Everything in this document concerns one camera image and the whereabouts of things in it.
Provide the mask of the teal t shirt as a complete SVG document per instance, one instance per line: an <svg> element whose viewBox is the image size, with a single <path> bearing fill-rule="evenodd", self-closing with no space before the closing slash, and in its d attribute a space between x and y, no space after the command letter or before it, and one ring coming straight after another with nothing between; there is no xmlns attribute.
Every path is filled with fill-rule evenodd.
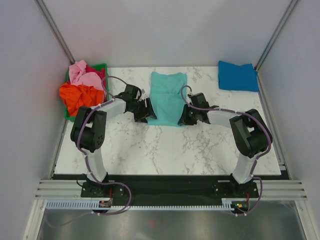
<svg viewBox="0 0 320 240"><path fill-rule="evenodd" d="M156 119L148 118L150 126L178 127L185 102L181 97L181 88L188 83L185 73L151 73L149 98Z"/></svg>

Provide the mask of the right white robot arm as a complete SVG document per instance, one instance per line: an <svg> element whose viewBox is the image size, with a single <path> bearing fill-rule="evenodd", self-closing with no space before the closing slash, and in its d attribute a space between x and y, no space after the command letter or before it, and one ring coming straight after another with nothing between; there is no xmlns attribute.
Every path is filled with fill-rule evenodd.
<svg viewBox="0 0 320 240"><path fill-rule="evenodd" d="M203 93L188 94L179 126L193 126L198 122L229 128L239 151L236 167L230 175L228 189L235 197L240 197L253 188L254 170L258 159L271 150L273 137L256 109L245 112L210 106Z"/></svg>

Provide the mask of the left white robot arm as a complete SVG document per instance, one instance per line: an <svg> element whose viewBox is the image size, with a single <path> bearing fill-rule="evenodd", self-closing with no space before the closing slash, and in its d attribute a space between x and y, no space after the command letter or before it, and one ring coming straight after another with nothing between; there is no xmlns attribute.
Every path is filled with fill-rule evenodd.
<svg viewBox="0 0 320 240"><path fill-rule="evenodd" d="M101 152L107 121L127 112L133 114L136 123L147 123L148 118L157 119L151 99L141 100L142 93L137 86L128 84L123 92L107 102L79 108L70 139L83 154L87 168L86 180L81 188L82 198L105 198L112 190Z"/></svg>

